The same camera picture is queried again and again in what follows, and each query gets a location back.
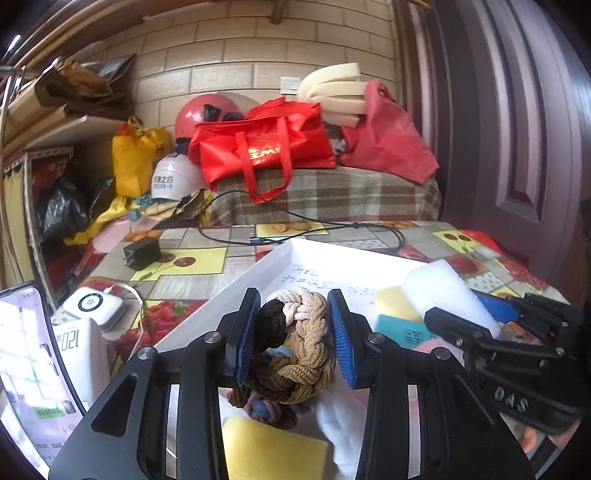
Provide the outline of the metal shelf rack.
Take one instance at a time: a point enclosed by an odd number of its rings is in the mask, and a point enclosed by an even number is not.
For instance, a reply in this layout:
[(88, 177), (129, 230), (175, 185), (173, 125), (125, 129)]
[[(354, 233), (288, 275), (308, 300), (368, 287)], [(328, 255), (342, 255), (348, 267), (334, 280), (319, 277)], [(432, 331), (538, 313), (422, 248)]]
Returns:
[(1, 69), (1, 284), (35, 281), (55, 309), (81, 254), (43, 239), (40, 197), (61, 176), (94, 189), (111, 177), (108, 144), (133, 113), (135, 56), (57, 58), (41, 71)]

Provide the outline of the fruit pattern tablecloth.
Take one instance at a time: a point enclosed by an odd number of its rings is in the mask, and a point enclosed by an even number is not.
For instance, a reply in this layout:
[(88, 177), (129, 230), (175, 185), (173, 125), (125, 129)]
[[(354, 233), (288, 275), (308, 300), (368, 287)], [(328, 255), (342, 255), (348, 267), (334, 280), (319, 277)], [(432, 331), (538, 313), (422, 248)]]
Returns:
[[(134, 271), (126, 266), (123, 248), (144, 237), (159, 240), (161, 258), (143, 270)], [(320, 223), (301, 222), (132, 232), (112, 247), (83, 284), (99, 291), (109, 290), (120, 297), (127, 294), (123, 288), (125, 285), (134, 288), (152, 311), (150, 319), (158, 332), (150, 341), (156, 343), (203, 304), (197, 299), (152, 298), (151, 291), (164, 265), (188, 267), (195, 262), (194, 250), (205, 248), (252, 247), (256, 257), (263, 257), (264, 250), (273, 250), (281, 240), (289, 237), (312, 241), (325, 237), (330, 243), (422, 263), (445, 260), (471, 289), (496, 297), (523, 297), (532, 293), (557, 301), (564, 299), (557, 289), (531, 275), (523, 265), (499, 255), (461, 230), (455, 230), (445, 222), (425, 221), (386, 222), (380, 226), (359, 228), (324, 227)]]

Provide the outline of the plaid blanket covered furniture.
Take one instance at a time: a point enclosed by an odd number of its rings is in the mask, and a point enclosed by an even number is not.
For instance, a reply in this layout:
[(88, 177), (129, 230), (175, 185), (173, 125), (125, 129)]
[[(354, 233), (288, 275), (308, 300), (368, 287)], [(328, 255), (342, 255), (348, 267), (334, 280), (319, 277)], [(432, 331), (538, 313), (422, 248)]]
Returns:
[(441, 193), (434, 178), (416, 184), (391, 174), (342, 167), (298, 169), (287, 191), (266, 204), (253, 203), (242, 177), (216, 187), (211, 223), (219, 226), (283, 223), (301, 216), (325, 221), (436, 220)]

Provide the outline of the red plastic bag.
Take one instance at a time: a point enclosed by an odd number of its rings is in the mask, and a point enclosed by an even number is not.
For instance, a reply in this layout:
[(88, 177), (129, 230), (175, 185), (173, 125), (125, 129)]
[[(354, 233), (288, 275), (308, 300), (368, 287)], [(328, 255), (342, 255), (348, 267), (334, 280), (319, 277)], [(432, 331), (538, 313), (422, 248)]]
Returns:
[(461, 229), (461, 232), (466, 236), (470, 237), (471, 239), (479, 242), (480, 244), (486, 246), (487, 248), (495, 251), (499, 255), (503, 254), (502, 249), (499, 245), (487, 234), (476, 231), (476, 230), (469, 230), (469, 229)]

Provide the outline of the yellow shopping bag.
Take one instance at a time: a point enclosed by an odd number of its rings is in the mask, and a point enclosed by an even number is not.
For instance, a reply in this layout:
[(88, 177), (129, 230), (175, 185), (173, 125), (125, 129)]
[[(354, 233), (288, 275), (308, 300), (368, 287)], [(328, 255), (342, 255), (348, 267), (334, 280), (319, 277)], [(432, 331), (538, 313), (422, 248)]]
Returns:
[(138, 118), (129, 117), (111, 142), (116, 194), (133, 199), (148, 192), (154, 165), (170, 152), (165, 128), (145, 128)]

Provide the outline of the white helmet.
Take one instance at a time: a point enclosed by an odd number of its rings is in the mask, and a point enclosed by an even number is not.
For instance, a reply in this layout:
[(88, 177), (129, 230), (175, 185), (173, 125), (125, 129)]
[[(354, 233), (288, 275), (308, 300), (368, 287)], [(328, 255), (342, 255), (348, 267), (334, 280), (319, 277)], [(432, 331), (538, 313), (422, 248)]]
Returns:
[(207, 188), (201, 169), (186, 155), (173, 153), (155, 165), (150, 194), (154, 199), (180, 201), (184, 197)]

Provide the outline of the black power adapter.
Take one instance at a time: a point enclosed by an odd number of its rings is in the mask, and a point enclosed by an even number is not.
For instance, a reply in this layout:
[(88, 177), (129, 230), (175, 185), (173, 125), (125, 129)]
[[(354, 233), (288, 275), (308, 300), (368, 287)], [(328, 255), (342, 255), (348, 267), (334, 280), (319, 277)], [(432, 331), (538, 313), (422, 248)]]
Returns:
[(134, 271), (140, 271), (161, 258), (159, 240), (152, 237), (144, 237), (134, 241), (123, 248), (126, 266)]

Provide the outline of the teal tissue packet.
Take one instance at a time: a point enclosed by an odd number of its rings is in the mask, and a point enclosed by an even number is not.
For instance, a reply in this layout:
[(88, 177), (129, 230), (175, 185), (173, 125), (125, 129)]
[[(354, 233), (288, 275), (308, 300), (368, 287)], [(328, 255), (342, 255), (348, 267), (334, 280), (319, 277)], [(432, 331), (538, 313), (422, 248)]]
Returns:
[(384, 314), (377, 317), (375, 330), (406, 349), (415, 349), (421, 344), (437, 338), (423, 322), (403, 320)]

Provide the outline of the white cardboard box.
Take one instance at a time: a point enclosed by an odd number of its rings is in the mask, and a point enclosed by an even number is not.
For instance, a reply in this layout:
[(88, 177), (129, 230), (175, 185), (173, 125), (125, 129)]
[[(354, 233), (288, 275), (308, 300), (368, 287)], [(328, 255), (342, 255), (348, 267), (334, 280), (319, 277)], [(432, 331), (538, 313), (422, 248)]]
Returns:
[[(349, 310), (363, 315), (375, 330), (382, 308), (381, 290), (400, 286), (414, 270), (428, 263), (318, 240), (295, 239), (256, 257), (252, 247), (196, 249), (188, 267), (164, 265), (151, 291), (156, 300), (202, 301), (202, 306), (158, 341), (160, 352), (187, 346), (215, 329), (221, 317), (238, 309), (246, 289), (267, 299), (273, 292), (304, 287), (327, 295), (339, 289)], [(431, 351), (437, 338), (417, 348)]]

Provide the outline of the red helmet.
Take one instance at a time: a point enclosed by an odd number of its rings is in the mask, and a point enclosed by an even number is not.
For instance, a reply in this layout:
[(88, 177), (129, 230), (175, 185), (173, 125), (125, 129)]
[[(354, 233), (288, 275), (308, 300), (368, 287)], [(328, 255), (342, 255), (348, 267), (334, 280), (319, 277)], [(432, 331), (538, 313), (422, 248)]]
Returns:
[(214, 93), (190, 99), (179, 110), (174, 123), (176, 138), (191, 138), (195, 127), (204, 122), (242, 119), (238, 105), (228, 97)]

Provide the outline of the braided rope knot toy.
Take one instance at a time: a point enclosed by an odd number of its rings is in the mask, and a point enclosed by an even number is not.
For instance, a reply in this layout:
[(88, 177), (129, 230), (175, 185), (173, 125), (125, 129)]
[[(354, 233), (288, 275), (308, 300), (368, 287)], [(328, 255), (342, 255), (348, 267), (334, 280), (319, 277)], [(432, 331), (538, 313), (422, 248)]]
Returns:
[(256, 314), (249, 373), (225, 398), (252, 420), (293, 429), (335, 364), (325, 296), (304, 287), (277, 290)]

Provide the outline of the dark red fabric bag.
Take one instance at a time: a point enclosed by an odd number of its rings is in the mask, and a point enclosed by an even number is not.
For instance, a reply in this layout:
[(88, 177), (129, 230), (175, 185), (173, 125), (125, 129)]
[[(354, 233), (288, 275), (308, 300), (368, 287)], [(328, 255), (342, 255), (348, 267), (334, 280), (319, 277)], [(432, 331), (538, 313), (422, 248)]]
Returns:
[(418, 133), (412, 119), (377, 79), (365, 88), (366, 114), (355, 127), (342, 128), (349, 151), (346, 167), (376, 171), (423, 184), (433, 178), (439, 163)]

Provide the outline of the brown wooden door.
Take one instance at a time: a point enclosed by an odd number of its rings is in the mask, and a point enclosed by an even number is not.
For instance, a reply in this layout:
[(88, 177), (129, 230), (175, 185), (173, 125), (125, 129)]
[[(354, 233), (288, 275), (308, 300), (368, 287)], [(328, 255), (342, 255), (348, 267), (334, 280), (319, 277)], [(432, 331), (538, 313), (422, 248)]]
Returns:
[(441, 216), (582, 302), (590, 48), (555, 1), (397, 1), (404, 104), (440, 165)]

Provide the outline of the yellow sponge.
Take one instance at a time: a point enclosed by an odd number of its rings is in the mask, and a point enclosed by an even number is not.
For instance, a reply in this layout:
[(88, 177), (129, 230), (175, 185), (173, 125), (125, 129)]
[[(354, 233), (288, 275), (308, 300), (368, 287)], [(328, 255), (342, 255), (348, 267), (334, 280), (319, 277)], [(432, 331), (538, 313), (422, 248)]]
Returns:
[(422, 322), (423, 320), (400, 286), (379, 291), (377, 303), (381, 306), (382, 313), (389, 317), (412, 322)]
[(231, 480), (322, 479), (328, 443), (243, 417), (222, 425)]

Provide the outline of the white power bank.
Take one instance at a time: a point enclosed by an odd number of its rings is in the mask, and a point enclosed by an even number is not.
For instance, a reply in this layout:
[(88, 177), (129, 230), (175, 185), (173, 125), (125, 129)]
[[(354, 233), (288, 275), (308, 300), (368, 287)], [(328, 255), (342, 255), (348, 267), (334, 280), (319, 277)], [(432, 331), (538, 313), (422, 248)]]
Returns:
[(91, 319), (54, 325), (53, 332), (76, 394), (88, 410), (110, 383), (106, 342)]

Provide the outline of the black plastic bag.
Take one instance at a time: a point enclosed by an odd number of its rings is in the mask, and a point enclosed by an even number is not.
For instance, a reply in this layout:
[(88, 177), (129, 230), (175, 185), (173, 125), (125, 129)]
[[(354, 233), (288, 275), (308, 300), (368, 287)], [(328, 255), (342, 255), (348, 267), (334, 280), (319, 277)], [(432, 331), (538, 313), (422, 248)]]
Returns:
[(42, 238), (59, 240), (85, 231), (114, 198), (113, 177), (101, 179), (92, 189), (61, 176), (40, 197), (37, 220)]

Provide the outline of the white foam block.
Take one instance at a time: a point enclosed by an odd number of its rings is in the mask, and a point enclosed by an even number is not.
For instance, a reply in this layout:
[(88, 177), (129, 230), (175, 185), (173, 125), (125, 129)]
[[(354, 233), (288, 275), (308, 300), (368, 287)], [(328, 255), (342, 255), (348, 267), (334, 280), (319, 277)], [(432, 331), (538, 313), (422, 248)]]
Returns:
[(439, 308), (487, 328), (494, 338), (501, 333), (500, 324), (445, 260), (414, 270), (400, 287), (422, 319), (429, 310)]

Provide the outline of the white round device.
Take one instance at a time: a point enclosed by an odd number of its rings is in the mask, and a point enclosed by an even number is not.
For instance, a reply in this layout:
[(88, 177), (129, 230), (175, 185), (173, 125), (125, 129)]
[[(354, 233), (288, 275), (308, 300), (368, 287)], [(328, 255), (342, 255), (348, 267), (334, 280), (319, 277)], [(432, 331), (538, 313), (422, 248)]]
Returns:
[(90, 319), (101, 331), (110, 330), (124, 311), (123, 300), (90, 287), (80, 287), (62, 304), (76, 319)]

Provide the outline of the cream foam roll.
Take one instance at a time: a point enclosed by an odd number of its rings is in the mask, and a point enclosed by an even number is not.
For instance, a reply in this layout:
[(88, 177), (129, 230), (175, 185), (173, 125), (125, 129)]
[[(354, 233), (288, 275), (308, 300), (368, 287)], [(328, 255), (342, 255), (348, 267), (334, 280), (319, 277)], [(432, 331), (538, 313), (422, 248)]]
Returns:
[(366, 114), (366, 87), (358, 64), (326, 66), (301, 80), (297, 101), (320, 105), (325, 123), (356, 128)]

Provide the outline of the red tote bag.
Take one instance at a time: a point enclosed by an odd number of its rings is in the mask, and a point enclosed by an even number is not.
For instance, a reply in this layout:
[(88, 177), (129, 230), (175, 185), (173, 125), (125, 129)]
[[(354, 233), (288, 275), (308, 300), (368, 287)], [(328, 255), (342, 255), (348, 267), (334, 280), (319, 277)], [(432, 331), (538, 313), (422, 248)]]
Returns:
[[(242, 120), (197, 124), (187, 156), (211, 188), (223, 178), (242, 176), (250, 200), (258, 204), (286, 191), (295, 169), (335, 168), (321, 105), (283, 98), (252, 108)], [(267, 168), (280, 170), (281, 183), (259, 192), (256, 171)]]

